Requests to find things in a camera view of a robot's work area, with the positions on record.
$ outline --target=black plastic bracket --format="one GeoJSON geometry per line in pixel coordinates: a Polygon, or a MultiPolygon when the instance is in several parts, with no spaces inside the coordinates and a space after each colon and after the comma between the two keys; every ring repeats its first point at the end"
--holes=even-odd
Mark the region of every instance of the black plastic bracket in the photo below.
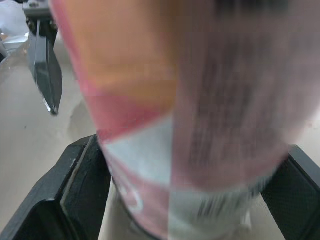
{"type": "Polygon", "coordinates": [[[110,184],[97,137],[71,144],[32,188],[0,240],[97,240],[110,184]]]}

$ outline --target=table surface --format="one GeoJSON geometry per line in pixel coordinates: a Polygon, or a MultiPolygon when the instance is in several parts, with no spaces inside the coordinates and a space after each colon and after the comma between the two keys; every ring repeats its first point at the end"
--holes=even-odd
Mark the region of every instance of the table surface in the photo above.
{"type": "MultiPolygon", "coordinates": [[[[0,232],[36,181],[54,166],[65,148],[95,134],[60,36],[55,51],[62,68],[63,95],[56,117],[50,116],[34,84],[26,50],[27,45],[24,45],[0,65],[0,232]]],[[[319,137],[320,112],[308,122],[297,142],[320,166],[319,137]]],[[[251,215],[252,231],[243,231],[236,239],[284,239],[262,198],[254,203],[251,215]]],[[[113,186],[100,239],[144,239],[128,219],[113,186]]]]}

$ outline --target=beige surface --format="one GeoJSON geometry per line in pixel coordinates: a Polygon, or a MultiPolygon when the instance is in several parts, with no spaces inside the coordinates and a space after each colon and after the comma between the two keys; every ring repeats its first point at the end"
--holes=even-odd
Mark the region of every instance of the beige surface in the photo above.
{"type": "MultiPolygon", "coordinates": [[[[0,231],[67,145],[95,133],[60,39],[55,50],[63,74],[58,117],[47,112],[23,57],[12,58],[10,68],[0,75],[0,231]]],[[[310,122],[299,141],[302,149],[317,163],[320,163],[317,152],[319,120],[320,114],[310,122]]],[[[148,239],[127,218],[113,187],[111,192],[100,240],[148,239]]],[[[284,239],[261,198],[252,207],[252,225],[252,232],[239,232],[235,239],[284,239]]]]}

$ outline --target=pink stripe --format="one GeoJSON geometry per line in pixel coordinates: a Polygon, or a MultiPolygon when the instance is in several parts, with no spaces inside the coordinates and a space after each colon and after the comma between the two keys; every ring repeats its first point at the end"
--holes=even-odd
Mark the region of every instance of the pink stripe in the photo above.
{"type": "Polygon", "coordinates": [[[169,189],[140,178],[119,160],[109,155],[104,148],[102,151],[129,210],[130,207],[136,207],[138,202],[143,202],[141,211],[131,212],[134,219],[147,232],[162,239],[168,239],[169,189]]]}

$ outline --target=white stripe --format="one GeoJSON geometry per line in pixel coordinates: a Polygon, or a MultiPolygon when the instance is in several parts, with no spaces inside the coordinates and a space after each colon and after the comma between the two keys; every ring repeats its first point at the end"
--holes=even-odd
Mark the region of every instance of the white stripe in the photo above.
{"type": "Polygon", "coordinates": [[[167,116],[104,148],[139,177],[156,184],[170,184],[173,117],[167,116]]]}

